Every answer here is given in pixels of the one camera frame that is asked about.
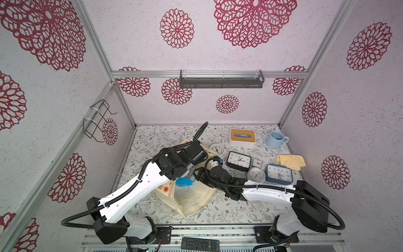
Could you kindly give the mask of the white round flat-face clock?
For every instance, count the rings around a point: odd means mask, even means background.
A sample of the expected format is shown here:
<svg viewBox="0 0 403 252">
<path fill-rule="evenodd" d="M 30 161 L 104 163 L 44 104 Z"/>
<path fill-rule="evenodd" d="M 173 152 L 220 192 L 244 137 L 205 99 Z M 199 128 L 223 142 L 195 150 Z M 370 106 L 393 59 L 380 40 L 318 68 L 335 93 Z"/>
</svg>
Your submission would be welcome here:
<svg viewBox="0 0 403 252">
<path fill-rule="evenodd" d="M 210 150 L 214 153 L 217 154 L 217 156 L 219 156 L 221 159 L 223 159 L 225 157 L 225 147 L 221 144 L 218 143 L 214 143 L 210 146 Z"/>
</svg>

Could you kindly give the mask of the black square alarm clock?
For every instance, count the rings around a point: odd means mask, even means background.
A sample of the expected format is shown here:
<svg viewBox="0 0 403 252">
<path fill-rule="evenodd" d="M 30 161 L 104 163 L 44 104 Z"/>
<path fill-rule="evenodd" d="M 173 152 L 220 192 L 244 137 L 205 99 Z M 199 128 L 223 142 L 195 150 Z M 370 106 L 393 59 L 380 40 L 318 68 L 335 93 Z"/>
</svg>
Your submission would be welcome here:
<svg viewBox="0 0 403 252">
<path fill-rule="evenodd" d="M 248 155 L 241 154 L 238 152 L 230 151 L 228 154 L 228 158 L 226 160 L 226 165 L 229 168 L 241 171 L 248 172 L 251 167 L 252 158 Z"/>
</svg>

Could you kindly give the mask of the blue round alarm clock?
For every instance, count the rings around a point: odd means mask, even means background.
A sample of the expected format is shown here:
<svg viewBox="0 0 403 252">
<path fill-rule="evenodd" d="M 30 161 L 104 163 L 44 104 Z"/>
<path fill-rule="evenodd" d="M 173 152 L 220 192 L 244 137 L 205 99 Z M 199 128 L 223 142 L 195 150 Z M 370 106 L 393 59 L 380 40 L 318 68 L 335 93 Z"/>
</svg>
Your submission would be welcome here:
<svg viewBox="0 0 403 252">
<path fill-rule="evenodd" d="M 192 175 L 190 178 L 182 177 L 176 180 L 176 186 L 179 188 L 185 188 L 188 186 L 192 186 L 195 181 L 195 177 Z"/>
</svg>

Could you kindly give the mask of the cream floral canvas bag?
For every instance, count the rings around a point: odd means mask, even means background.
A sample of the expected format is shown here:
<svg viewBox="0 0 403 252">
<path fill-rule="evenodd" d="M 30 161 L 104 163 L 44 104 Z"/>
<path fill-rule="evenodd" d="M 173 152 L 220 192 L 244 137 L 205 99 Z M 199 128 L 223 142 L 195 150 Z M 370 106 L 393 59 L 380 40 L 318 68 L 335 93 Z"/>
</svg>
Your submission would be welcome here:
<svg viewBox="0 0 403 252">
<path fill-rule="evenodd" d="M 216 192 L 216 189 L 210 188 L 196 179 L 192 186 L 179 188 L 175 184 L 176 180 L 160 185 L 153 192 L 165 205 L 182 217 L 201 210 Z"/>
</svg>

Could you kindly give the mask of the white round alarm clock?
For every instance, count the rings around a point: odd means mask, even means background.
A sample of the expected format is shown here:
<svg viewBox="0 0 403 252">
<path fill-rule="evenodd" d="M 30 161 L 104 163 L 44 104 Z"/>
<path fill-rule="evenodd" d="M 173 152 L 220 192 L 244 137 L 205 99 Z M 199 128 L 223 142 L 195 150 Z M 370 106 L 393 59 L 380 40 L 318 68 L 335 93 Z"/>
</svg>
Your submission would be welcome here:
<svg viewBox="0 0 403 252">
<path fill-rule="evenodd" d="M 263 183 L 266 180 L 266 173 L 261 168 L 252 167 L 247 173 L 247 179 L 257 183 Z"/>
</svg>

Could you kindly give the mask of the small clear alarm clock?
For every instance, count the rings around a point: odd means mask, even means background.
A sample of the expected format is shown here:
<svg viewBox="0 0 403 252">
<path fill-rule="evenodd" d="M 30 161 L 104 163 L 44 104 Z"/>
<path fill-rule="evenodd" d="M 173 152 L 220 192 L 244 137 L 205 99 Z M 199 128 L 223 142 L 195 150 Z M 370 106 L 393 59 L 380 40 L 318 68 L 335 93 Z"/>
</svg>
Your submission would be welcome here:
<svg viewBox="0 0 403 252">
<path fill-rule="evenodd" d="M 263 162 L 259 159 L 253 159 L 252 166 L 261 169 L 263 166 Z"/>
</svg>

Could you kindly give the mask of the blue square alarm clock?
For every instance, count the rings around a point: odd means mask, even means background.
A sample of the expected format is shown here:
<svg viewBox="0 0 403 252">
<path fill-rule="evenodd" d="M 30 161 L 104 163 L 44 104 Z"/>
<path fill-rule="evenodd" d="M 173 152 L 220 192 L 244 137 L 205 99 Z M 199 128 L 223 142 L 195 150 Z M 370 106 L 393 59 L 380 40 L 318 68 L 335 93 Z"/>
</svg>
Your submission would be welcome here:
<svg viewBox="0 0 403 252">
<path fill-rule="evenodd" d="M 278 164 L 268 164 L 265 168 L 266 181 L 280 185 L 291 185 L 293 174 L 290 168 Z"/>
</svg>

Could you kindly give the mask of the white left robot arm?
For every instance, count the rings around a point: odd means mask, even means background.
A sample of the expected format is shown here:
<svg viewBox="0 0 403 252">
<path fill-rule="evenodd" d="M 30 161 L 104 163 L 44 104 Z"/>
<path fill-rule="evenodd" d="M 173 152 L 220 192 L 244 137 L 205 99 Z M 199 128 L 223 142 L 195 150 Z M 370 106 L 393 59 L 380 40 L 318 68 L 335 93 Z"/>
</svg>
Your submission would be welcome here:
<svg viewBox="0 0 403 252">
<path fill-rule="evenodd" d="M 137 238 L 146 244 L 154 241 L 158 229 L 152 218 L 127 217 L 126 213 L 158 187 L 193 173 L 207 158 L 199 141 L 190 142 L 187 147 L 163 148 L 124 186 L 101 199 L 89 200 L 88 209 L 95 211 L 92 216 L 97 237 L 103 244 L 122 237 Z"/>
</svg>

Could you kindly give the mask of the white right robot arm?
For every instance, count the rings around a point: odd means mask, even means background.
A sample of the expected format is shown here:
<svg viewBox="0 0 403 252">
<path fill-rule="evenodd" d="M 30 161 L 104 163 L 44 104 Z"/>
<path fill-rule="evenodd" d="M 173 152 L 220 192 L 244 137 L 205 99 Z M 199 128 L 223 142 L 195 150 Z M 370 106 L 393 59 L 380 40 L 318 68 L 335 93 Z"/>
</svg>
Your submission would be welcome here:
<svg viewBox="0 0 403 252">
<path fill-rule="evenodd" d="M 272 232 L 279 236 L 290 236 L 304 228 L 317 233 L 328 230 L 330 201 L 308 182 L 298 180 L 295 185 L 281 186 L 257 183 L 245 178 L 231 176 L 216 157 L 195 170 L 195 178 L 204 185 L 223 191 L 225 197 L 234 201 L 269 202 L 292 209 L 287 214 L 275 217 Z"/>
</svg>

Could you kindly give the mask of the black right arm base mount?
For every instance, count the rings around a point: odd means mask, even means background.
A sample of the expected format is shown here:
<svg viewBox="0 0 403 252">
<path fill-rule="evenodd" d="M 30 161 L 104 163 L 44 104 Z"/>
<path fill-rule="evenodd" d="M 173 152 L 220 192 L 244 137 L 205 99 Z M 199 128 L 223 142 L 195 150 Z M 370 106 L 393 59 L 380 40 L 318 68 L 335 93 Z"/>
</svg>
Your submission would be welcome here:
<svg viewBox="0 0 403 252">
<path fill-rule="evenodd" d="M 295 237 L 298 241 L 297 235 L 284 235 L 277 230 L 279 217 L 280 216 L 277 215 L 271 225 L 254 227 L 255 238 L 258 244 L 274 244 L 280 241 L 289 243 L 292 242 Z"/>
</svg>

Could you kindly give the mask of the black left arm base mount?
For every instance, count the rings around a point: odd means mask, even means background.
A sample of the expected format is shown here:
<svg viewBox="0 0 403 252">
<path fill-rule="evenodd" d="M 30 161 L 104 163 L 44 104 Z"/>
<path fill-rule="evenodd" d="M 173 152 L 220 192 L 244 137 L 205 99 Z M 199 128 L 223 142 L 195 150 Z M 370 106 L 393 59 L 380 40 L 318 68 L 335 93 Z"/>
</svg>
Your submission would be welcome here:
<svg viewBox="0 0 403 252">
<path fill-rule="evenodd" d="M 151 217 L 130 219 L 130 227 L 125 234 L 129 245 L 169 244 L 172 238 L 172 226 L 157 227 Z"/>
</svg>

